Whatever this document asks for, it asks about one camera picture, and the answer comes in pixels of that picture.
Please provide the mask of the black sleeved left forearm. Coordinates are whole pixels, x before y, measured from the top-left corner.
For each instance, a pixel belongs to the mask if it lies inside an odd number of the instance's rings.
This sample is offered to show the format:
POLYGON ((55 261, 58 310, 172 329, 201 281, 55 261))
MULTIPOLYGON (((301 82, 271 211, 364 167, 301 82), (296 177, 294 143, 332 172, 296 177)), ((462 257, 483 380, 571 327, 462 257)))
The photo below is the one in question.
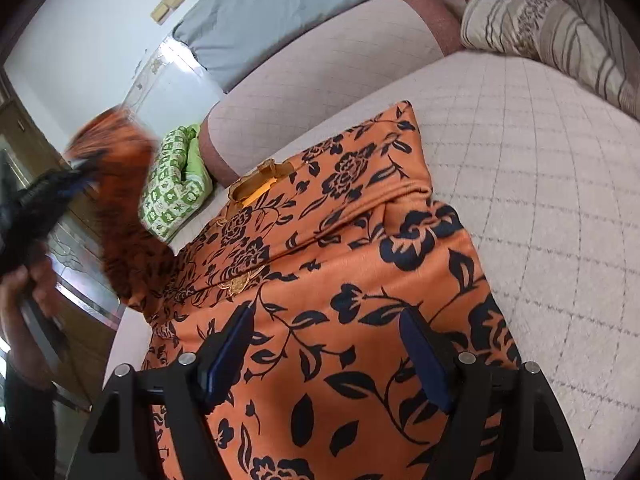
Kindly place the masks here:
POLYGON ((54 479, 56 425, 55 390, 34 386, 11 362, 6 367, 1 423, 1 478, 54 479))

